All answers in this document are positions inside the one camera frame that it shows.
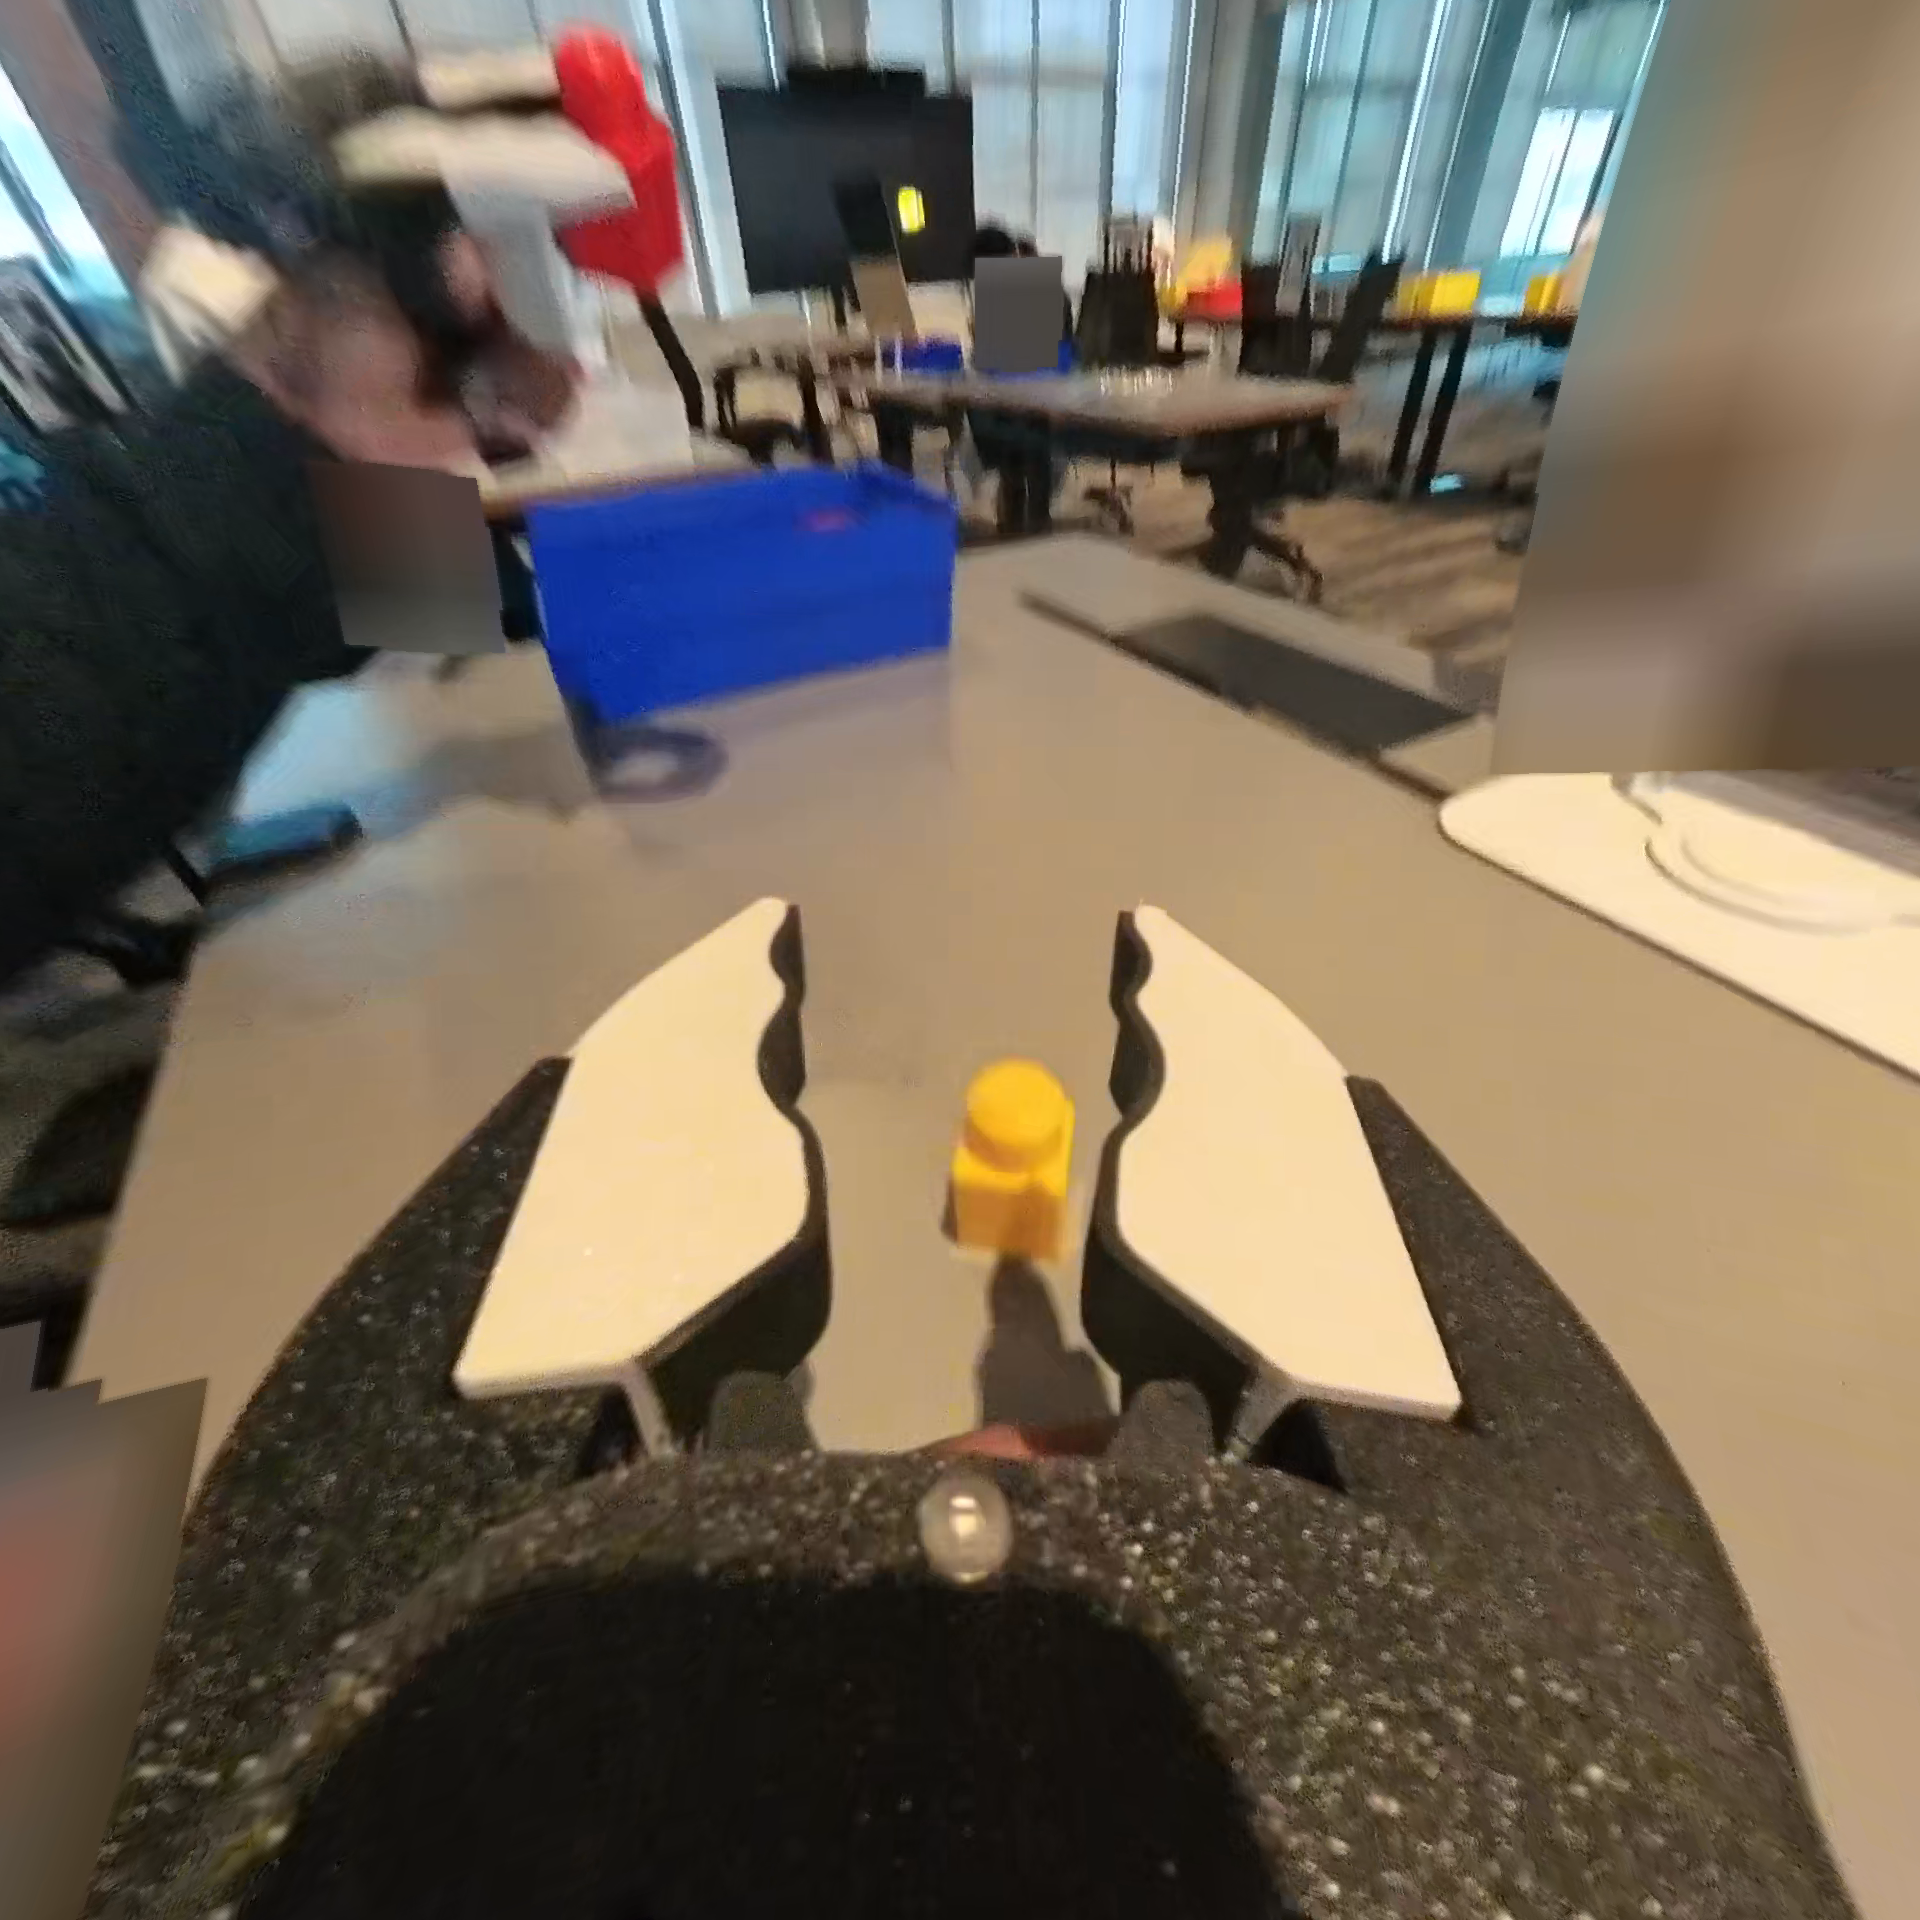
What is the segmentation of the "black desk mat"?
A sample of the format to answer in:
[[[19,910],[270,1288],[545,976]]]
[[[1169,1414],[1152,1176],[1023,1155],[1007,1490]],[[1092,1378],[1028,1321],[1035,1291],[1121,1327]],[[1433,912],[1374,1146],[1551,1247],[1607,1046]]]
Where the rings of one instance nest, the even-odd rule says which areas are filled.
[[[1112,646],[1243,714],[1280,721],[1354,759],[1379,759],[1467,715],[1416,688],[1220,615],[1170,615],[1122,628]]]

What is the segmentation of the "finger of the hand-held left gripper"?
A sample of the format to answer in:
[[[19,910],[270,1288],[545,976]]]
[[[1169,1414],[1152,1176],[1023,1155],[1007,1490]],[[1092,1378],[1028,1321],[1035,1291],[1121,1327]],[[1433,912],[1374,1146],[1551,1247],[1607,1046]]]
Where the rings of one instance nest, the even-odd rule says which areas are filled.
[[[486,46],[417,57],[423,102],[449,115],[560,110],[556,60],[543,44]]]
[[[612,154],[560,118],[372,118],[337,134],[329,158],[355,206],[410,219],[577,224],[634,209]]]

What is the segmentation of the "white lamp stand base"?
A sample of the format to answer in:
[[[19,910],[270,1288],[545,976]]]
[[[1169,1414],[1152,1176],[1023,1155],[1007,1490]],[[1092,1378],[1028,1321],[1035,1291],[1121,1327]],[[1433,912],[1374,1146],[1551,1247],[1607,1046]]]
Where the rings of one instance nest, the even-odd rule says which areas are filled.
[[[1508,775],[1448,842],[1895,1072],[1919,1075],[1916,828],[1747,775]]]

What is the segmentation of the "blue plastic bin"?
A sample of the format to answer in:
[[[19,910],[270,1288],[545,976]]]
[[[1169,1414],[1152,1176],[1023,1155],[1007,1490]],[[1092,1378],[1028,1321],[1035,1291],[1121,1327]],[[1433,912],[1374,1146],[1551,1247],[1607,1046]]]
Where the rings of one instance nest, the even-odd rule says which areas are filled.
[[[886,465],[547,503],[523,530],[554,680],[599,722],[951,643],[958,513]]]

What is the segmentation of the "grey background table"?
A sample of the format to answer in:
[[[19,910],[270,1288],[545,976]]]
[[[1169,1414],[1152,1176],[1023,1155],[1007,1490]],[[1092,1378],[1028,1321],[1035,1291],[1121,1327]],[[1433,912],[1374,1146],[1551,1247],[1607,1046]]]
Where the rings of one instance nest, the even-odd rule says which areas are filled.
[[[1284,495],[1284,444],[1330,423],[1348,383],[1209,371],[1066,376],[879,376],[864,402],[880,457],[911,472],[920,426],[960,430],[1000,483],[1000,530],[1051,528],[1057,472],[1071,463],[1177,467],[1211,495],[1204,562],[1233,571]]]

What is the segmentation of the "large black wall screen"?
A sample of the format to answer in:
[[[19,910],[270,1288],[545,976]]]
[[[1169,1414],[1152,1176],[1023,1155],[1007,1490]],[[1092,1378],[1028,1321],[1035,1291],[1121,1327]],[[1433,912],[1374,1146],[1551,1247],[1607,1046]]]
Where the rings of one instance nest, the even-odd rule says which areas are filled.
[[[974,272],[976,105],[915,68],[815,68],[715,91],[740,267],[753,298],[851,288],[864,243],[911,283]]]

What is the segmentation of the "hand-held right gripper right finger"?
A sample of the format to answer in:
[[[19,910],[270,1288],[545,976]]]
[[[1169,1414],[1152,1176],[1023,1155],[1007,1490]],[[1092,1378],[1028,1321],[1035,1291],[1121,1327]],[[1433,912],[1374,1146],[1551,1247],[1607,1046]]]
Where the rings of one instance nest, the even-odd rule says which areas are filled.
[[[1225,1457],[1259,1454],[1297,1409],[1459,1424],[1448,1338],[1334,1049],[1152,903],[1118,915],[1110,1007],[1084,1332],[1121,1410],[1186,1388]]]

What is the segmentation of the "person's left hand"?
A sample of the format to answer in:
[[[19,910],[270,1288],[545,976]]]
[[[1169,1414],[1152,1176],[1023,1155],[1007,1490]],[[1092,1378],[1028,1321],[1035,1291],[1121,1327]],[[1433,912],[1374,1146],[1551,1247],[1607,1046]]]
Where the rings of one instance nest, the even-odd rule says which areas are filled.
[[[511,338],[479,387],[439,390],[417,328],[372,280],[287,281],[232,360],[344,463],[446,473],[528,459],[586,376],[575,358]]]

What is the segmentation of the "yellow mega block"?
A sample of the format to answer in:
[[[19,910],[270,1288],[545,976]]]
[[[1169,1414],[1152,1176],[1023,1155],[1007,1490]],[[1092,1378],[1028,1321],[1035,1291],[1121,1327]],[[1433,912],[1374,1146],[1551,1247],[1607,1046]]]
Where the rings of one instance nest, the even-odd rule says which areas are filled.
[[[1042,1063],[1003,1058],[967,1086],[948,1159],[948,1235],[980,1255],[1051,1263],[1067,1225],[1076,1114]]]

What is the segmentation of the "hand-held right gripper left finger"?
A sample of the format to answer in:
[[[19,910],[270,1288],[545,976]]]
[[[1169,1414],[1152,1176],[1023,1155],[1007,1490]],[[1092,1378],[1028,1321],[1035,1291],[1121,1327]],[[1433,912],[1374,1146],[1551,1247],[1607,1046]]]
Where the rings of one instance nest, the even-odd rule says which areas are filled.
[[[466,1402],[608,1388],[691,1449],[735,1377],[792,1378],[832,1307],[800,910],[766,897],[578,1039],[479,1299]]]

